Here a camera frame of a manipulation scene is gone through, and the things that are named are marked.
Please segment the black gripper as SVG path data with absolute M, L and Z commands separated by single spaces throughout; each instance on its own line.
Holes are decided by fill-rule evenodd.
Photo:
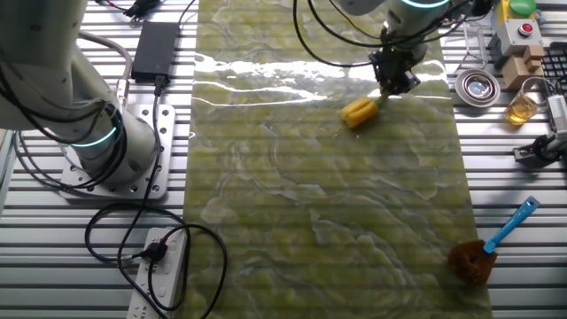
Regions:
M 370 53 L 369 61 L 383 95 L 408 93 L 421 83 L 411 71 L 417 64 L 413 51 L 384 47 Z

